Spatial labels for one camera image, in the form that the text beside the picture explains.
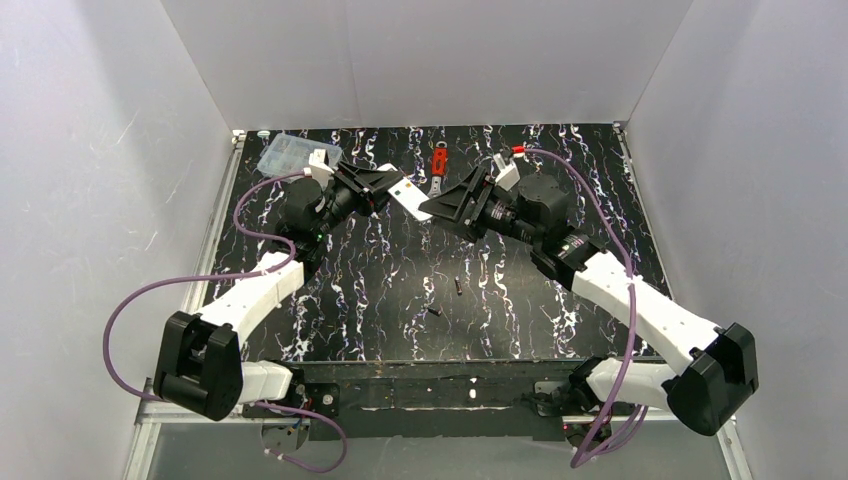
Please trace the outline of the white air conditioner remote control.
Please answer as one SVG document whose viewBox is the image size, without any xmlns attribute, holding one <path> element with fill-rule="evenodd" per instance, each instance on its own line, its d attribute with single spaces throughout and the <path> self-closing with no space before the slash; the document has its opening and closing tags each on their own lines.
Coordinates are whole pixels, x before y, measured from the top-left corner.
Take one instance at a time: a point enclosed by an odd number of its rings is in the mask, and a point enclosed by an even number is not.
<svg viewBox="0 0 848 480">
<path fill-rule="evenodd" d="M 421 204 L 428 199 L 427 195 L 403 172 L 390 163 L 379 166 L 377 170 L 382 173 L 388 173 L 388 194 L 408 214 L 422 223 L 429 222 L 433 218 L 431 214 L 425 213 L 420 209 Z"/>
</svg>

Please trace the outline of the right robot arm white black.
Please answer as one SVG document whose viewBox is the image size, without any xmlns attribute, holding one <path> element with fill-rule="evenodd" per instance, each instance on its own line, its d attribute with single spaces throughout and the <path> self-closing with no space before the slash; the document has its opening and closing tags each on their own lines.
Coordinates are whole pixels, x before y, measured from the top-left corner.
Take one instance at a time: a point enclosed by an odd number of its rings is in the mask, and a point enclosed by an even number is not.
<svg viewBox="0 0 848 480">
<path fill-rule="evenodd" d="M 475 169 L 420 204 L 446 230 L 474 242 L 487 231 L 519 240 L 548 279 L 602 308 L 646 341 L 662 363 L 593 357 L 564 395 L 584 411 L 608 400 L 671 412 L 704 436 L 716 434 L 759 387 L 753 334 L 721 327 L 678 305 L 589 235 L 569 225 L 568 198 L 555 178 L 491 179 Z"/>
</svg>

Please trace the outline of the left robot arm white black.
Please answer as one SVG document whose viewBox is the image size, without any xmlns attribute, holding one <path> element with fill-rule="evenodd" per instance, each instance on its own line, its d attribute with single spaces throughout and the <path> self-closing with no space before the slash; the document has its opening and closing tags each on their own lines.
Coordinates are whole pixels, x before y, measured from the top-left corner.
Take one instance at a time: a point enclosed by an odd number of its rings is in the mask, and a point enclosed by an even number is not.
<svg viewBox="0 0 848 480">
<path fill-rule="evenodd" d="M 273 361 L 245 362 L 252 332 L 320 267 L 326 236 L 357 213 L 370 216 L 394 200 L 418 220 L 426 194 L 391 164 L 376 170 L 313 161 L 284 189 L 282 218 L 271 248 L 218 299 L 166 322 L 153 381 L 159 398 L 210 420 L 241 404 L 284 399 L 293 372 Z"/>
</svg>

